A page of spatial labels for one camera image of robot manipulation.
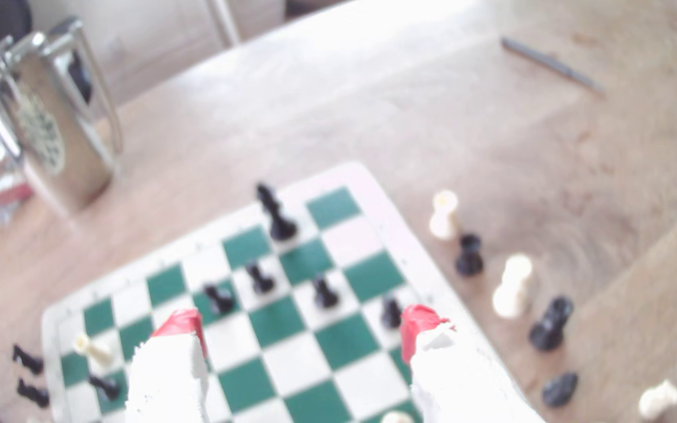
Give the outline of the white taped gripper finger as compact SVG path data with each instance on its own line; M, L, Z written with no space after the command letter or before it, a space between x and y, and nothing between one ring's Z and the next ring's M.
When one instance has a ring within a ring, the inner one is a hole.
M210 422L208 351L197 309L177 309L136 347L126 422Z
M424 422L544 422L512 377L455 322L422 305L401 314L402 360Z

